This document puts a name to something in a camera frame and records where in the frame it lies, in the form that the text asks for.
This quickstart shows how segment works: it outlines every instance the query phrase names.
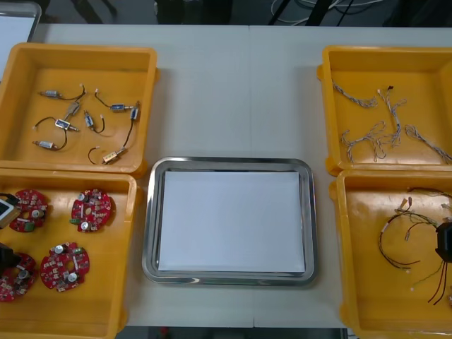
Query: red circuit board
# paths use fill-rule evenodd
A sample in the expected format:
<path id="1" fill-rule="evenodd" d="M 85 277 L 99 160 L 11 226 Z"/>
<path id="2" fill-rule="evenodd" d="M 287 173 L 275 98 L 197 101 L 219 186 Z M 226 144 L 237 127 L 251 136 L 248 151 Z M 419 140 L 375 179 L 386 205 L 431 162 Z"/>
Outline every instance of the red circuit board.
<path id="1" fill-rule="evenodd" d="M 16 197 L 20 199 L 16 206 L 20 210 L 20 215 L 9 224 L 9 227 L 18 232 L 32 232 L 35 227 L 41 227 L 49 207 L 47 198 L 34 189 L 23 189 L 16 193 Z M 34 210 L 44 214 L 34 218 L 32 216 Z"/>
<path id="2" fill-rule="evenodd" d="M 63 253 L 55 253 L 56 247 L 49 251 L 41 262 L 41 280 L 47 288 L 64 292 L 76 288 L 85 281 L 85 274 L 90 270 L 90 258 L 82 247 L 75 242 L 61 244 Z M 76 281 L 70 282 L 68 277 L 71 273 L 77 275 Z"/>
<path id="3" fill-rule="evenodd" d="M 16 297 L 24 295 L 36 280 L 36 261 L 24 253 L 15 255 L 21 257 L 20 263 L 15 268 L 7 268 L 0 278 L 0 302 L 12 302 Z M 22 270 L 28 271 L 28 276 L 24 279 L 19 278 Z"/>
<path id="4" fill-rule="evenodd" d="M 111 213 L 110 197 L 99 189 L 87 189 L 72 205 L 71 222 L 79 232 L 95 232 L 107 223 Z M 88 222 L 88 229 L 83 229 L 84 222 Z"/>

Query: white paper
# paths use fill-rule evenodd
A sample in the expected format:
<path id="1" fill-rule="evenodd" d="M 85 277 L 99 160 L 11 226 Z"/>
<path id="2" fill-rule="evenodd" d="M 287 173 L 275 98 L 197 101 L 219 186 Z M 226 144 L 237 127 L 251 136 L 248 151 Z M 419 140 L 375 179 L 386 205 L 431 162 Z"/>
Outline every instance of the white paper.
<path id="1" fill-rule="evenodd" d="M 15 44 L 27 42 L 35 18 L 0 16 L 0 81 L 9 52 Z"/>
<path id="2" fill-rule="evenodd" d="M 295 172 L 167 172 L 159 270 L 304 272 Z"/>

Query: white table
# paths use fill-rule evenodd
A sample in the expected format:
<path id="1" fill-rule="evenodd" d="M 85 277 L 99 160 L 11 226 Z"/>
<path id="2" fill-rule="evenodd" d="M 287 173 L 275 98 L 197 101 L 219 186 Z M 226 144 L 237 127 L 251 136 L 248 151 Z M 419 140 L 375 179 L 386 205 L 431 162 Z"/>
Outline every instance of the white table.
<path id="1" fill-rule="evenodd" d="M 314 172 L 319 276 L 314 286 L 159 285 L 141 270 L 142 209 L 129 265 L 131 326 L 343 327 L 340 268 L 321 86 L 329 44 L 447 46 L 450 29 L 41 25 L 35 41 L 153 47 L 155 87 L 146 158 L 295 157 Z M 140 183 L 146 186 L 146 180 Z"/>

